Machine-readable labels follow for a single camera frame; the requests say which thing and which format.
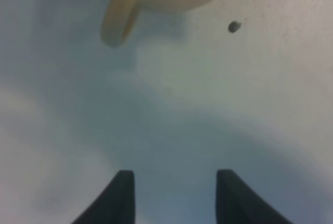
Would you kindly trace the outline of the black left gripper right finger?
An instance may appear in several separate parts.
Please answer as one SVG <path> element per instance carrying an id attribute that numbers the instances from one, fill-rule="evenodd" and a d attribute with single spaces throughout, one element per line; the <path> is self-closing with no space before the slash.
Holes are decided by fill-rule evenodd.
<path id="1" fill-rule="evenodd" d="M 216 173 L 217 223 L 290 223 L 232 170 Z"/>

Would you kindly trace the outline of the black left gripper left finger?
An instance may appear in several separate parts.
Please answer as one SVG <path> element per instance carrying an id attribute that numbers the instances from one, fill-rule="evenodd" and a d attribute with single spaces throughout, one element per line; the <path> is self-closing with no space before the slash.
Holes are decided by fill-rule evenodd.
<path id="1" fill-rule="evenodd" d="M 97 199 L 74 224 L 134 224 L 135 177 L 131 170 L 120 170 Z"/>

